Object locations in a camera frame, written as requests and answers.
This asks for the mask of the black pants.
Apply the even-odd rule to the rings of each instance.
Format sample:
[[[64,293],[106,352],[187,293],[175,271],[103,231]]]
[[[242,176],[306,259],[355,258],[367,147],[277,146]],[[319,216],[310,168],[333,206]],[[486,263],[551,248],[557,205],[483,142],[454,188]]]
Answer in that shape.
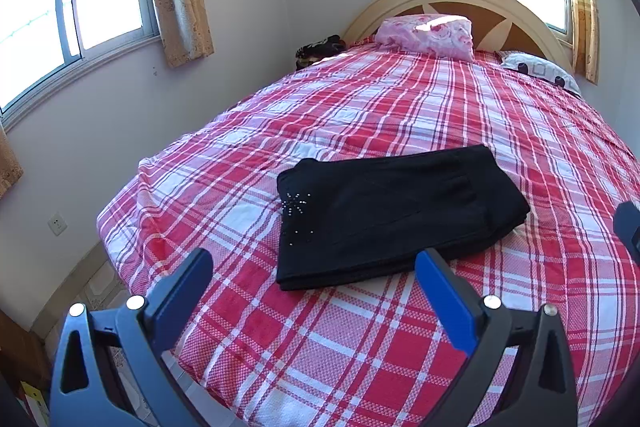
[[[281,172],[276,281],[308,291],[413,269],[433,248],[450,261],[494,246],[529,214],[484,145],[318,161]]]

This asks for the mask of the brown wooden furniture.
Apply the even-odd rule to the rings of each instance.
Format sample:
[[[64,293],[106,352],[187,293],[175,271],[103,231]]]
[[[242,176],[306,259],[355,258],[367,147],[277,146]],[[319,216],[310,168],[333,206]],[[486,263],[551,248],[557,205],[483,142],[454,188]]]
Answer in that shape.
[[[24,381],[40,391],[51,386],[51,364],[43,343],[0,311],[1,373],[11,383]]]

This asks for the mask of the white pillow with black dots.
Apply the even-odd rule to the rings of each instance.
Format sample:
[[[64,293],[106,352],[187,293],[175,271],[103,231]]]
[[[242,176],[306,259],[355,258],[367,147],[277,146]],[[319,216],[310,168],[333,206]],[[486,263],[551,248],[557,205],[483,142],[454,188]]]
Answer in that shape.
[[[500,57],[501,66],[505,69],[547,81],[578,98],[582,96],[573,75],[545,58],[518,51],[499,51],[498,57]]]

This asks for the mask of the beige curtain far left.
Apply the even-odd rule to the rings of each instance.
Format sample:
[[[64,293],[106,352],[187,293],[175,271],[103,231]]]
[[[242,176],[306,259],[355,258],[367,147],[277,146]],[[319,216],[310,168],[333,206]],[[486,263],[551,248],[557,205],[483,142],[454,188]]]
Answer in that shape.
[[[12,150],[6,132],[0,126],[0,197],[17,184],[23,174],[24,170]]]

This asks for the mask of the beige wooden headboard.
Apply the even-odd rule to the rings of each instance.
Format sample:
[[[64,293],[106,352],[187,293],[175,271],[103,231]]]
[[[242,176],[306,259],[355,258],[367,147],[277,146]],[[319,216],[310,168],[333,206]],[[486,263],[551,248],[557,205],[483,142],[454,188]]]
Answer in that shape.
[[[383,20],[419,14],[461,15],[472,22],[479,51],[522,51],[574,72],[567,48],[552,30],[518,0],[374,0],[344,31],[352,44],[374,35]]]

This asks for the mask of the pink floral pillow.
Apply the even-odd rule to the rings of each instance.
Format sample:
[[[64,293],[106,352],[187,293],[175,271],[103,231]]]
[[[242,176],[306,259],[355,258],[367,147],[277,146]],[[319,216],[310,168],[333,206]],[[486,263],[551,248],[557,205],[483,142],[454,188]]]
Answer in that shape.
[[[378,28],[374,42],[386,50],[474,61],[472,22],[461,15],[389,17]]]

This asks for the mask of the black item beside bed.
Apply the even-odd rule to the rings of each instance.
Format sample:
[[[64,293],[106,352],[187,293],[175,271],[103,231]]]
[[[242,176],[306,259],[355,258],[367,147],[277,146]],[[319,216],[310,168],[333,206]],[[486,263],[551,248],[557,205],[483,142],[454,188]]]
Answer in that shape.
[[[332,35],[323,40],[306,44],[295,53],[296,69],[304,69],[325,58],[341,54],[346,49],[347,44],[339,35]]]

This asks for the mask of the white wall socket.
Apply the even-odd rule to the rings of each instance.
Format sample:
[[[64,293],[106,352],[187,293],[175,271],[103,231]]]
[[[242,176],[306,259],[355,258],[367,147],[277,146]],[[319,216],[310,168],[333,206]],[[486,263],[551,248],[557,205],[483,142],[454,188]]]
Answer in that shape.
[[[48,221],[49,229],[55,236],[60,236],[67,229],[67,222],[61,213],[55,213]]]

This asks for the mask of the side window with frame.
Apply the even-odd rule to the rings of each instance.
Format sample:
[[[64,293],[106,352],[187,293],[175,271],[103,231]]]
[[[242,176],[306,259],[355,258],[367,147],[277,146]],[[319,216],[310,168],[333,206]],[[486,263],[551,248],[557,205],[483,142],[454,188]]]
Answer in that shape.
[[[1,0],[1,124],[158,34],[152,0]]]

